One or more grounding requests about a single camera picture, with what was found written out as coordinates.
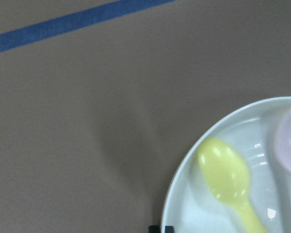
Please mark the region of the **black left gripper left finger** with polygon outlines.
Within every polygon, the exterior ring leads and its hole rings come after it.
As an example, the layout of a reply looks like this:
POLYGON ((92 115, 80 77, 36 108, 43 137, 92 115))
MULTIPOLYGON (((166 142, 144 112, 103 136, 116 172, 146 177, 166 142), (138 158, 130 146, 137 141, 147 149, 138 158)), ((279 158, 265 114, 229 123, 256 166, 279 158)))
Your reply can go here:
POLYGON ((159 233, 159 225, 151 225, 148 227, 148 233, 159 233))

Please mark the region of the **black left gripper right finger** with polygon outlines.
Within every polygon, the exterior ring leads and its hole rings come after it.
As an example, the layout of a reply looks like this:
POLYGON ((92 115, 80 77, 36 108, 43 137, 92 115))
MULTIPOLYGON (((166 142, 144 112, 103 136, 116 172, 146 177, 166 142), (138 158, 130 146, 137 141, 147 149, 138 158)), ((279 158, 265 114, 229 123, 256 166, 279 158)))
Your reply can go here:
POLYGON ((175 229, 173 226, 165 226, 164 232, 165 233, 175 233, 175 229))

